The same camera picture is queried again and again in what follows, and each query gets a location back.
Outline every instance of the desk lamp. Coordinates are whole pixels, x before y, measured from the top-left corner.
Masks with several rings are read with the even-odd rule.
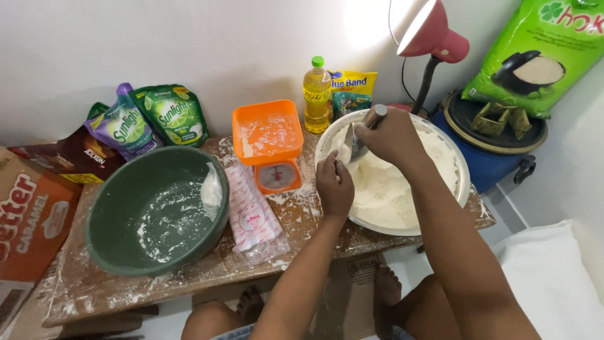
[[[470,43],[449,29],[441,0],[413,1],[401,26],[404,34],[398,43],[399,56],[417,57],[431,54],[423,74],[422,87],[411,109],[412,114],[418,114],[432,84],[436,65],[441,62],[455,64],[462,61],[470,50]]]

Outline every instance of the person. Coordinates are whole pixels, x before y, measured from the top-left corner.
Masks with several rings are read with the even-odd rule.
[[[434,274],[401,298],[390,268],[376,269],[373,316],[381,340],[540,339],[516,301],[494,254],[459,206],[425,152],[409,114],[389,107],[376,130],[355,133],[411,185],[428,261]],[[323,219],[290,263],[266,304],[254,289],[237,312],[208,302],[189,316],[182,340],[303,339],[326,285],[338,234],[352,206],[352,178],[336,153],[316,167]]]

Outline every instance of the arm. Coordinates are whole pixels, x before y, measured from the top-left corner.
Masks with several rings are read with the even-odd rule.
[[[336,153],[331,153],[316,169],[323,219],[273,288],[250,340],[303,339],[308,331],[325,288],[333,249],[355,197],[348,170],[340,161],[336,170],[335,158]]]
[[[409,115],[388,108],[374,131],[355,132],[411,185],[423,243],[464,339],[539,339],[493,252],[427,155]]]

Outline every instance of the flour-dusted table surface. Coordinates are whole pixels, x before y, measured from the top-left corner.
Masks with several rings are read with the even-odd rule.
[[[59,258],[56,288],[51,297],[43,325],[52,327],[91,316],[115,313],[134,307],[154,304],[200,290],[252,280],[285,270],[294,256],[312,236],[322,211],[315,188],[314,155],[320,135],[304,128],[304,148],[297,158],[303,185],[295,191],[268,196],[272,210],[287,233],[292,252],[268,263],[248,267],[234,253],[233,233],[226,227],[220,241],[199,260],[166,275],[126,277],[112,275],[100,269],[88,256],[84,245],[86,212],[101,185],[86,185],[75,213],[71,233]],[[214,137],[202,149],[218,158],[226,168],[237,162],[233,154],[232,137]],[[465,209],[477,229],[495,224],[493,215],[472,187]],[[379,234],[350,221],[340,233],[335,258],[347,258],[388,249],[420,244],[421,237],[394,237]]]

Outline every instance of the blue plastic container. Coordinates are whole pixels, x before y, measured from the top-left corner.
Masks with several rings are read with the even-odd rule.
[[[449,127],[443,111],[438,111],[430,118],[430,121],[457,144],[470,170],[470,180],[479,194],[486,192],[509,173],[518,169],[520,162],[527,155],[496,154],[470,145]]]

